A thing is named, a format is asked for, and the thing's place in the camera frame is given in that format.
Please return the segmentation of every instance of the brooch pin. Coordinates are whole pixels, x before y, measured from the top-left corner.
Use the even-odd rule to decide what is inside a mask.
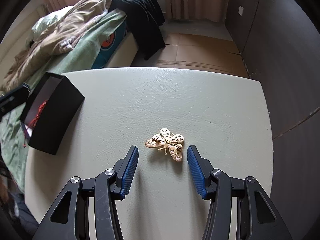
[[[171,154],[171,157],[180,162],[182,160],[181,150],[183,146],[181,143],[184,142],[184,137],[181,134],[174,135],[170,133],[170,130],[167,128],[162,128],[160,134],[155,134],[151,139],[145,142],[148,148],[158,148],[158,151],[164,149],[164,154],[167,155],[167,149]]]

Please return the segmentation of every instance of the floor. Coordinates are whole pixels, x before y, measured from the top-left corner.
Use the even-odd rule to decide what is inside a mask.
[[[131,66],[194,69],[248,78],[240,53],[223,24],[166,21],[160,30],[166,47],[149,60],[138,51]]]

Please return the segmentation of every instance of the black box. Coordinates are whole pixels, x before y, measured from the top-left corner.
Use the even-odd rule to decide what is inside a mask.
[[[55,155],[83,101],[84,96],[66,76],[45,73],[28,97],[20,117],[28,145]]]

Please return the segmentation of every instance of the green bedsheet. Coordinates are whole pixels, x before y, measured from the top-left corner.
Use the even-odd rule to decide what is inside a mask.
[[[109,12],[87,31],[73,51],[52,57],[26,83],[33,90],[45,72],[61,74],[90,69],[103,41],[124,22],[125,18],[126,14],[118,9]],[[22,192],[24,192],[25,169],[29,148],[28,146],[26,148],[23,147],[24,135],[19,121],[24,105],[5,115],[0,123],[2,158]]]

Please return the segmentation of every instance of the blue gripper pad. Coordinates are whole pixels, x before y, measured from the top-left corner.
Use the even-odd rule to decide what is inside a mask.
[[[120,191],[120,195],[122,198],[124,198],[125,195],[128,195],[129,193],[133,176],[137,168],[138,159],[139,159],[139,151],[138,151],[138,148],[136,147],[133,151],[133,154],[129,160],[127,168],[122,177],[121,191]]]
[[[205,199],[207,196],[207,191],[205,190],[204,175],[191,147],[189,147],[187,151],[187,160],[196,190],[198,194]]]

